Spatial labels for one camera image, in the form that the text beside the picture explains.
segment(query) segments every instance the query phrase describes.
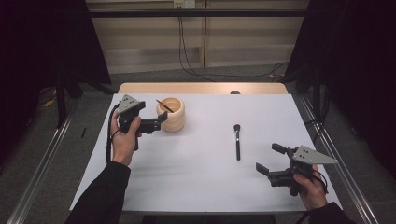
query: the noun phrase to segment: gray floor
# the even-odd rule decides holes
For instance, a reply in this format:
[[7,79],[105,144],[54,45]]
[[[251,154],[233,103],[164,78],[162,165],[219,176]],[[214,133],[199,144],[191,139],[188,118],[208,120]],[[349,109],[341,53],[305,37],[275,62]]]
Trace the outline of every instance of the gray floor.
[[[224,82],[271,82],[276,81],[269,76],[243,77],[259,74],[266,74],[272,69],[272,65],[253,65],[236,67],[218,67],[196,69],[198,74],[226,74],[241,77],[219,77],[211,76],[213,80]],[[282,74],[285,67],[276,73]],[[144,72],[136,74],[112,75],[112,85],[107,85],[113,90],[117,90],[123,82],[172,82],[172,81],[208,81],[196,75],[188,74],[182,70]],[[86,164],[91,156],[95,139],[100,131],[102,122],[106,115],[111,96],[105,95],[90,86],[81,85],[84,95],[78,100],[78,108],[74,114],[68,131],[64,136],[60,147],[53,157],[46,177],[39,186],[28,215],[24,218],[24,223],[63,223],[68,215],[68,206],[74,197],[78,187],[78,181],[83,175]],[[304,120],[309,117],[304,112],[302,95],[297,95],[294,83],[287,84],[288,91],[293,95]],[[51,92],[43,94],[40,101],[47,100]],[[67,98],[68,108],[76,101]],[[7,223],[19,198],[24,193],[30,179],[35,173],[35,169],[41,158],[46,153],[50,140],[54,135],[57,124],[56,103],[50,107],[39,105],[35,117],[20,143],[14,148],[7,162],[2,167],[0,176],[0,223]],[[336,105],[331,102],[330,111],[326,121],[326,130],[330,134],[335,146],[349,172],[354,177],[362,194],[367,199],[379,223],[394,223],[396,219],[396,183],[387,171],[371,155],[369,148],[363,139],[354,135],[351,125],[339,111]],[[313,127],[307,127],[308,131],[315,135]],[[323,150],[320,140],[317,141],[317,149]],[[332,182],[340,198],[346,213],[363,223],[355,202],[348,196],[347,189],[336,171],[329,167],[328,173],[332,177]],[[301,214],[276,214],[277,223],[294,223]],[[122,215],[120,223],[139,223],[140,216],[125,213]],[[199,223],[199,217],[195,221],[186,217],[183,220],[174,217],[162,217],[159,223]],[[262,217],[219,217],[221,223],[265,223]]]

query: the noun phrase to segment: white tabletop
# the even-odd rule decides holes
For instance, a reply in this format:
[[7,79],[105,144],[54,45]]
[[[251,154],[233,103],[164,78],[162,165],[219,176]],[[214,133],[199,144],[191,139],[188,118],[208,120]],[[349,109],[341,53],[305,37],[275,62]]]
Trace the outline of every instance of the white tabletop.
[[[177,97],[186,106],[186,125],[178,133],[157,131],[139,138],[123,210],[159,214],[273,214],[304,211],[299,197],[288,188],[273,188],[255,169],[256,162],[270,171],[289,167],[289,158],[271,149],[314,148],[297,107],[288,94],[215,95],[133,93],[146,101],[143,119],[156,118],[156,99]],[[123,94],[115,94],[111,108]],[[236,159],[233,126],[241,125],[241,161]],[[107,119],[76,193],[82,192],[106,166]],[[328,201],[338,198],[329,183]]]

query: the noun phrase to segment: black cable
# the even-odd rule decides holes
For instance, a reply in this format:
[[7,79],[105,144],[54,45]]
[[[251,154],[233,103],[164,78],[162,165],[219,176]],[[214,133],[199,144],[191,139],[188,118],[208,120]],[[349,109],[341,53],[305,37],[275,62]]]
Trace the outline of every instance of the black cable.
[[[212,82],[216,82],[216,81],[213,80],[213,79],[204,77],[204,76],[211,76],[211,77],[247,77],[247,78],[250,78],[250,77],[264,77],[264,76],[268,76],[268,75],[271,75],[271,74],[275,73],[275,71],[278,70],[279,68],[281,68],[284,64],[288,64],[289,63],[289,62],[276,63],[276,64],[274,64],[273,69],[270,72],[264,73],[264,74],[258,74],[258,75],[254,75],[254,76],[234,76],[234,75],[210,74],[210,73],[198,74],[198,73],[195,72],[195,70],[192,69],[192,67],[190,65],[190,62],[189,62],[189,57],[187,56],[186,43],[185,43],[185,39],[184,39],[183,19],[181,17],[178,17],[178,28],[179,28],[178,58],[179,58],[179,62],[180,62],[180,65],[181,65],[182,69],[185,72],[187,72],[188,74],[195,75],[195,76],[198,76],[200,78],[203,78],[203,79],[206,79],[206,80],[209,80],[209,81],[212,81]],[[181,45],[182,44],[183,44],[184,55],[185,55],[185,58],[186,58],[186,61],[187,61],[187,65],[189,66],[191,72],[188,71],[184,67],[183,62],[181,61]]]
[[108,126],[107,126],[107,143],[106,143],[106,162],[109,163],[111,161],[111,143],[113,140],[114,132],[111,134],[111,120],[113,118],[114,111],[119,108],[120,104],[114,105],[113,109],[111,109],[110,116],[108,117]]
[[283,62],[283,63],[276,63],[275,65],[277,65],[278,67],[276,69],[273,69],[267,73],[264,74],[258,74],[258,75],[253,75],[253,76],[235,76],[235,75],[223,75],[223,74],[201,74],[199,76],[212,76],[212,77],[247,77],[247,78],[251,78],[251,77],[265,77],[268,75],[273,74],[277,69],[281,68],[283,64],[287,64],[289,62]]
[[305,62],[305,63],[303,63],[303,65],[301,65],[300,67],[298,67],[294,71],[289,72],[287,75],[282,77],[280,80],[278,80],[278,82],[280,82],[280,83],[288,83],[288,82],[295,81],[298,78],[298,76],[301,73],[306,72],[306,70],[308,68],[309,68],[309,63]]
[[322,109],[320,111],[320,116],[321,116],[322,122],[320,123],[319,129],[318,129],[317,133],[315,134],[315,136],[314,136],[314,138],[312,140],[312,142],[314,144],[317,141],[317,138],[318,138],[319,134],[324,129],[324,124],[325,124],[325,121],[326,121],[326,117],[327,117],[327,114],[329,113],[329,105],[330,105],[329,91],[328,91],[327,87],[325,87],[323,107],[322,107]]
[[[181,17],[178,17],[178,33],[179,33],[179,36],[178,36],[178,60],[180,61],[180,65],[181,65],[182,69],[183,69],[186,73],[188,73],[188,74],[195,75],[195,76],[200,77],[200,78],[202,78],[202,79],[205,79],[205,80],[214,82],[215,80],[212,80],[212,79],[210,79],[210,78],[202,77],[202,76],[198,75],[198,74],[191,68],[190,62],[189,62],[189,57],[187,56],[186,43],[185,43],[185,41],[184,41],[183,19],[182,19]],[[184,67],[183,62],[181,61],[181,44],[182,44],[182,43],[183,43],[184,55],[185,55],[185,58],[186,58],[186,61],[187,61],[187,65],[189,66],[191,72],[188,71],[188,70]]]
[[272,74],[272,82],[275,82],[275,76],[276,76],[276,74],[275,74],[275,71],[274,71],[274,73]]
[[318,178],[318,177],[315,176],[315,175],[313,175],[312,177],[314,177],[317,181],[319,181],[319,182],[321,183],[321,185],[323,186],[323,190],[324,190],[325,193],[329,193],[329,191],[327,191],[327,179],[326,179],[326,177],[324,177],[324,175],[323,175],[321,172],[317,171],[317,170],[314,170],[314,172],[317,172],[318,174],[320,174],[320,176],[322,177],[322,179],[324,180],[324,182],[323,182],[322,179]]

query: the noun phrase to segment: hand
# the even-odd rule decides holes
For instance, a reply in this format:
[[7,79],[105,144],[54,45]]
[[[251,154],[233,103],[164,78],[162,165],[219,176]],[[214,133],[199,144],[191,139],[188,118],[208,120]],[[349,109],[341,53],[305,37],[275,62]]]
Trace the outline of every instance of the hand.
[[134,154],[136,130],[140,126],[141,118],[134,118],[128,133],[122,133],[120,131],[119,123],[117,122],[118,117],[119,114],[116,112],[111,118],[110,132],[112,135],[114,134],[112,139],[113,161],[128,166],[129,164],[131,164],[132,155]]
[[[313,165],[314,170],[318,170],[316,165]],[[320,178],[318,172],[313,173],[314,176]],[[304,203],[306,210],[310,211],[316,208],[323,207],[327,204],[326,193],[324,192],[322,184],[314,179],[313,181],[304,177],[303,175],[294,175],[294,179],[302,185],[300,187],[300,197]]]

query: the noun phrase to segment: wooden cup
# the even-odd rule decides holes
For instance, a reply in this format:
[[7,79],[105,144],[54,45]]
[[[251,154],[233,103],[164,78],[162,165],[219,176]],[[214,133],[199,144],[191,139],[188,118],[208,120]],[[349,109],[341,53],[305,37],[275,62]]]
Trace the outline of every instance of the wooden cup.
[[163,105],[157,104],[157,114],[161,115],[163,112],[168,112],[168,119],[161,124],[161,128],[169,133],[176,133],[180,131],[186,122],[184,103],[174,97],[165,98],[161,100],[163,104],[168,106],[173,113],[166,109]]

